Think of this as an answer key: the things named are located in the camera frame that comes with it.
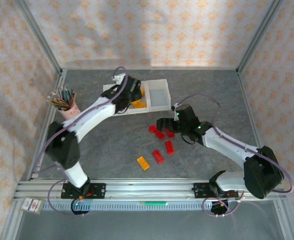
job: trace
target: floral wallpaper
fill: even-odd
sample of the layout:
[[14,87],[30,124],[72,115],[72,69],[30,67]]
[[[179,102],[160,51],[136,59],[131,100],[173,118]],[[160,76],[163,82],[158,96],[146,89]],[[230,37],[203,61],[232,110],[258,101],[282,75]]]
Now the floral wallpaper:
[[235,69],[272,0],[27,0],[62,68]]
[[0,0],[0,236],[29,166],[55,72],[13,0]]
[[241,78],[260,138],[294,181],[294,0],[282,3]]

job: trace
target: red lego brick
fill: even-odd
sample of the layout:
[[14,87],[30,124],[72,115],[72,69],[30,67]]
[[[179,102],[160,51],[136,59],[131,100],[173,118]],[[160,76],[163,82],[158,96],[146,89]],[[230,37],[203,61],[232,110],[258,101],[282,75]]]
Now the red lego brick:
[[170,138],[170,139],[175,137],[175,133],[169,131],[168,127],[166,127],[166,134],[167,134],[168,138]]
[[155,125],[151,125],[151,126],[149,126],[149,132],[150,133],[156,133],[156,132],[158,132],[158,130],[157,130]]
[[161,164],[164,162],[164,158],[158,150],[153,151],[152,155],[156,159],[158,164]]
[[165,146],[166,146],[167,154],[170,155],[175,153],[172,141],[165,141]]
[[161,131],[157,131],[155,134],[159,140],[162,140],[166,137],[165,134]]

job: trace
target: white box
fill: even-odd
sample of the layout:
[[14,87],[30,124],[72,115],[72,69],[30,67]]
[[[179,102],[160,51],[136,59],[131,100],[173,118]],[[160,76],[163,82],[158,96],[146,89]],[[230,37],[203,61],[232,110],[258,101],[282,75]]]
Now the white box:
[[[114,84],[103,85],[102,90],[106,91],[112,86]],[[145,96],[141,98],[141,102],[145,103],[147,107],[134,108],[133,105],[130,105],[126,112],[116,113],[114,116],[171,110],[171,95],[166,79],[141,81],[140,88],[145,90]]]

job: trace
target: green indicator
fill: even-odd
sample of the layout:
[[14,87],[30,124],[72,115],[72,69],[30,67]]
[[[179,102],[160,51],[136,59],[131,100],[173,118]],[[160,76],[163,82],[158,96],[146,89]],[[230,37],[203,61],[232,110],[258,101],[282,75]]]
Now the green indicator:
[[144,201],[140,203],[145,206],[167,206],[168,203],[166,201]]

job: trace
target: cable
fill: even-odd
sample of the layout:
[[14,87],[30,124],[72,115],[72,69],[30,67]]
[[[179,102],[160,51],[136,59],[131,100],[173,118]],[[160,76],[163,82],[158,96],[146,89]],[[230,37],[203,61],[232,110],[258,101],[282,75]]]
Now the cable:
[[62,215],[65,215],[65,216],[67,216],[67,217],[71,217],[71,218],[83,217],[84,214],[82,214],[82,215],[73,215],[73,214],[69,214],[69,213],[63,212],[63,211],[59,211],[59,210],[57,210],[57,209],[54,207],[54,205],[53,205],[52,202],[51,202],[50,197],[51,197],[51,192],[52,192],[53,188],[54,188],[57,184],[59,184],[59,183],[61,183],[61,182],[65,182],[66,180],[67,180],[67,179],[59,180],[59,181],[55,182],[55,183],[50,187],[50,189],[49,189],[49,191],[48,191],[48,195],[47,195],[47,202],[48,202],[49,206],[51,207],[51,209],[54,210],[55,212],[59,213],[59,214],[62,214]]
[[[113,75],[112,75],[113,77],[115,77],[115,74],[116,74],[116,72],[117,72],[119,69],[123,69],[123,70],[125,71],[125,73],[126,73],[126,69],[125,69],[123,66],[119,66],[119,67],[117,67],[117,68],[115,69],[115,71],[113,72]],[[109,99],[108,101],[105,101],[105,102],[103,102],[103,103],[101,103],[101,104],[98,104],[97,106],[94,106],[94,107],[88,109],[86,112],[84,112],[84,113],[81,114],[79,117],[77,117],[77,118],[76,118],[71,124],[69,124],[68,126],[62,128],[61,130],[59,130],[58,132],[56,132],[54,135],[52,135],[52,136],[46,141],[46,143],[43,145],[42,149],[41,149],[40,152],[38,153],[37,158],[36,158],[36,163],[35,163],[34,166],[37,166],[37,165],[40,163],[40,161],[41,161],[41,159],[42,159],[42,157],[43,157],[43,155],[44,155],[44,153],[45,153],[45,150],[47,149],[47,147],[49,146],[49,144],[50,144],[50,143],[51,143],[51,142],[52,142],[57,136],[59,136],[61,133],[65,132],[65,131],[68,130],[69,128],[73,127],[76,123],[78,123],[78,122],[79,122],[82,118],[84,118],[87,114],[91,113],[92,111],[94,111],[94,110],[96,110],[96,109],[99,109],[100,107],[103,107],[103,106],[105,106],[105,105],[107,105],[107,104],[110,104],[113,100],[115,100],[116,98],[118,98],[118,96],[123,92],[123,90],[124,90],[125,87],[126,87],[126,84],[127,84],[127,81],[128,81],[128,75],[125,74],[125,77],[124,77],[124,78],[125,78],[124,83],[123,83],[123,85],[121,86],[121,89],[119,90],[119,92],[117,92],[115,96],[113,96],[113,97],[112,97],[111,99]],[[52,165],[52,166],[48,167],[48,168],[46,169],[46,171],[49,170],[49,169],[51,169],[51,168],[53,168],[53,167],[55,167],[55,165]],[[40,172],[44,172],[44,171],[45,171],[45,169],[42,170],[42,171],[34,172],[34,173],[40,173]]]
[[45,169],[42,169],[42,170],[39,170],[39,171],[34,171],[33,173],[34,173],[34,174],[43,173],[43,172],[46,172],[46,171],[48,171],[49,169],[52,169],[52,168],[54,168],[54,167],[57,167],[56,164],[53,164],[53,165],[51,165],[51,166],[49,166],[49,167],[46,167]]
[[73,208],[73,205],[74,205],[74,202],[75,202],[75,201],[80,201],[80,199],[75,198],[74,200],[71,201],[70,209],[71,209],[71,211],[72,211],[72,213],[73,213],[74,215],[82,215],[82,216],[84,216],[85,214],[89,213],[89,211],[81,211],[81,210],[79,210],[79,211],[75,211],[74,208]]
[[282,166],[280,166],[278,163],[274,162],[273,160],[269,159],[269,157],[266,157],[266,156],[260,154],[259,152],[255,152],[255,151],[253,151],[253,150],[251,150],[251,149],[249,149],[249,148],[246,148],[246,147],[240,145],[239,143],[237,143],[237,142],[235,142],[235,141],[229,139],[228,137],[222,135],[222,134],[217,130],[217,128],[216,128],[216,126],[215,126],[215,124],[214,124],[214,120],[215,120],[215,117],[216,117],[216,115],[218,114],[218,112],[220,111],[220,109],[221,109],[222,106],[221,106],[221,104],[220,104],[218,101],[216,101],[214,98],[212,98],[211,96],[208,96],[208,95],[206,95],[206,94],[196,93],[196,94],[193,94],[193,95],[190,95],[190,96],[185,97],[183,100],[181,100],[181,101],[178,103],[178,105],[181,105],[184,101],[186,101],[187,99],[190,99],[190,98],[192,98],[192,97],[194,97],[194,96],[203,96],[203,97],[206,97],[206,98],[210,99],[211,101],[213,101],[214,103],[216,103],[216,104],[218,105],[218,110],[217,110],[217,111],[214,113],[214,115],[212,116],[211,122],[212,122],[212,127],[213,127],[214,131],[217,133],[217,135],[218,135],[220,138],[225,139],[227,142],[229,142],[229,143],[231,143],[231,144],[233,144],[233,145],[235,145],[235,146],[237,146],[237,147],[239,147],[239,148],[241,148],[241,149],[243,149],[243,150],[245,150],[245,151],[248,151],[248,152],[250,152],[250,153],[252,153],[252,154],[257,155],[258,157],[260,157],[260,158],[266,160],[267,162],[271,163],[271,164],[274,165],[276,168],[278,168],[280,171],[282,171],[282,173],[283,173],[283,174],[286,176],[286,178],[289,180],[290,188],[289,188],[289,190],[285,190],[285,191],[282,191],[282,190],[272,190],[273,192],[275,192],[275,193],[279,193],[279,194],[290,194],[290,193],[292,193],[292,192],[294,191],[294,182],[293,182],[291,176],[289,175],[289,173],[288,173],[288,172],[287,172]]
[[129,107],[130,107],[130,104],[127,105],[126,109],[123,112],[120,112],[120,113],[117,112],[116,114],[118,114],[118,115],[124,114],[125,112],[127,112],[127,110],[129,109]]
[[[241,194],[241,196],[240,196],[240,200],[242,200],[242,198],[243,198],[243,196],[244,196],[244,193],[245,193],[245,191],[242,192],[242,194]],[[238,202],[238,203],[237,203],[237,206],[236,206],[231,212],[228,212],[228,213],[226,213],[226,214],[210,214],[210,213],[208,213],[208,212],[205,211],[205,202],[206,202],[207,200],[209,200],[209,199],[215,199],[215,200],[217,200],[218,202],[220,202],[221,204],[223,204],[224,207],[227,208],[227,212],[229,211],[229,206],[227,206],[222,200],[220,200],[220,199],[217,198],[217,197],[207,197],[207,198],[205,198],[205,199],[202,201],[202,204],[201,204],[201,206],[202,206],[202,210],[203,210],[203,212],[204,212],[205,214],[207,214],[208,216],[215,217],[215,218],[217,218],[217,217],[225,217],[225,216],[228,216],[228,215],[232,214],[233,212],[236,211],[236,209],[239,207],[239,204],[240,204],[240,202]]]
[[189,142],[189,141],[187,141],[187,140],[183,137],[183,135],[180,135],[180,137],[181,137],[181,139],[182,139],[185,143],[187,143],[187,144],[194,145],[194,144],[196,143],[196,141],[193,141],[193,142]]

